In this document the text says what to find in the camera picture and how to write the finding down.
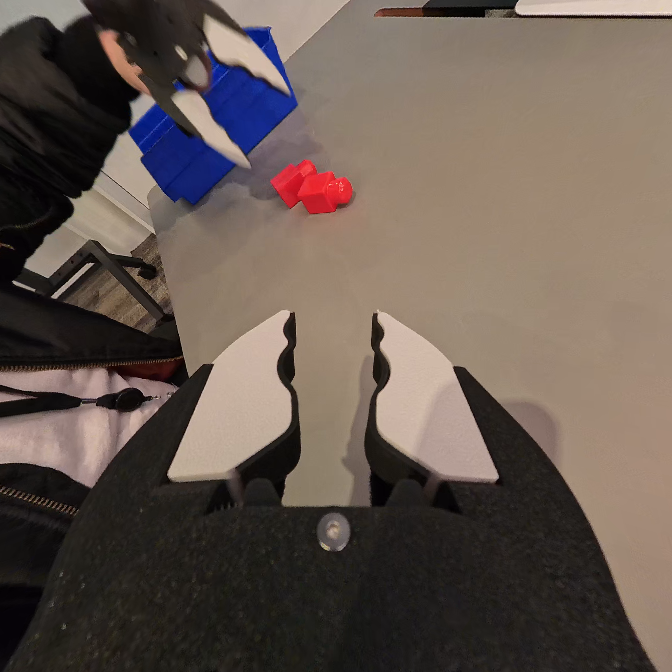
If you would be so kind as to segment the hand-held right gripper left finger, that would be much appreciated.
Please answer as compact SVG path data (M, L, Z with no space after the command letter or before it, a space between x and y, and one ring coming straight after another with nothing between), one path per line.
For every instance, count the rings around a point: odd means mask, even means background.
M207 378L167 471L170 483L225 483L241 500L266 480L281 501L301 453L293 387L296 316L281 310L222 351Z

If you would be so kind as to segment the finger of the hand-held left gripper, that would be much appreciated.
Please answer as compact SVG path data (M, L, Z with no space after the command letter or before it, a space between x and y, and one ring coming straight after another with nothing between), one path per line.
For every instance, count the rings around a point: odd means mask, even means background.
M246 154L212 116L210 108L197 91L178 91L172 96L177 109L195 128L205 144L239 167L250 169Z
M291 96L291 89L281 72L245 31L207 13L204 14L203 31L210 52L219 63L242 68L275 90Z

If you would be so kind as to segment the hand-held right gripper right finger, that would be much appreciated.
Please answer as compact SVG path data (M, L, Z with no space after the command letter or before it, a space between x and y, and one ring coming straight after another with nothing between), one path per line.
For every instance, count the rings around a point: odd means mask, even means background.
M449 358L384 311L372 316L374 392L364 449L371 475L410 479L433 496L448 483L495 485L499 472Z

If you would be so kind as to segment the blue plastic bin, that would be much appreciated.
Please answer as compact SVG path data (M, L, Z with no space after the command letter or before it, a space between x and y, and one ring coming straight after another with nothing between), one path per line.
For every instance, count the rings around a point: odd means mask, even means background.
M178 85L176 98L196 113L189 136L158 105L131 127L130 137L141 152L141 162L162 192L173 202L198 203L235 167L247 167L249 153L298 105L270 27L245 29L253 43L278 69L289 93L283 93L240 66L213 66L213 83L202 103Z

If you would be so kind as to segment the red plastic block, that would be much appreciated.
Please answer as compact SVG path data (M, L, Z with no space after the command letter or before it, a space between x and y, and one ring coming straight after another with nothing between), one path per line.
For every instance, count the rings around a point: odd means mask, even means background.
M346 177L336 177L331 171L306 177L298 189L298 199L310 214L334 212L346 206L354 189Z
M305 159L297 165L288 164L270 180L270 183L284 204L292 209L300 201L298 192L303 183L307 177L315 174L317 174L315 164Z

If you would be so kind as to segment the black monitor stand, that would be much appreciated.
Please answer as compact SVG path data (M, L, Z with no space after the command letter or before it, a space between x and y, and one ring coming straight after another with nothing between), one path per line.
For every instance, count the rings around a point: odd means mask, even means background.
M14 283L40 296L65 301L89 284L98 272L113 278L156 324L175 321L175 317L139 283L139 279L154 281L157 278L156 265L140 257L114 254L96 240L86 241L51 275L44 276L24 268Z

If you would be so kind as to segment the person's black jacket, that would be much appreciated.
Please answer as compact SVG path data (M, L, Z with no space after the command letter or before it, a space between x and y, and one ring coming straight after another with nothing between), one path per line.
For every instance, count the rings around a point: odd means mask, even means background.
M1 203L1 372L106 368L173 385L184 381L176 331L172 339L149 335L14 285L26 260L71 213L66 198ZM1 418L86 405L128 413L151 399L135 388L85 399L1 385ZM28 629L92 488L52 468L1 463L1 667Z

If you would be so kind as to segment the person's white garment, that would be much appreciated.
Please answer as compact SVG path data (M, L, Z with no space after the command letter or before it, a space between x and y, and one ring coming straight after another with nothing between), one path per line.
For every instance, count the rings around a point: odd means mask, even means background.
M55 469L92 487L131 437L156 414L177 387L106 368L2 372L1 384L22 391L62 392L93 399L133 388L152 397L121 413L95 405L1 419L1 463Z

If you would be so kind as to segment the black flat pad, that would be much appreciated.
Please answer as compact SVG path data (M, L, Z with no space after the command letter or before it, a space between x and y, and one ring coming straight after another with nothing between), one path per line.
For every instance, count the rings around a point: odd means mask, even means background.
M493 11L512 12L516 4L517 1L427 1L423 10L435 15L484 17Z

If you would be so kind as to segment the instruction sheet on stand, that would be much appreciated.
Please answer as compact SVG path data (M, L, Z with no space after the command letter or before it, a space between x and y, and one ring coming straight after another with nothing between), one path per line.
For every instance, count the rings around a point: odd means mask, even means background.
M671 1L517 1L523 18L671 18Z

